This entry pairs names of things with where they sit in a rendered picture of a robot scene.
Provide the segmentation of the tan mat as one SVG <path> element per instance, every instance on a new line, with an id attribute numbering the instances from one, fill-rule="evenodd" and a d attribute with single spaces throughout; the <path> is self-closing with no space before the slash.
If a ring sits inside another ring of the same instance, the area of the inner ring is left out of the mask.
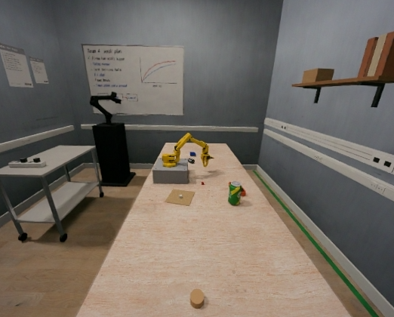
<path id="1" fill-rule="evenodd" d="M 166 198 L 165 202 L 189 206 L 194 194 L 195 192 L 173 189 L 170 195 Z M 183 197 L 180 199 L 179 195 L 182 195 Z"/>

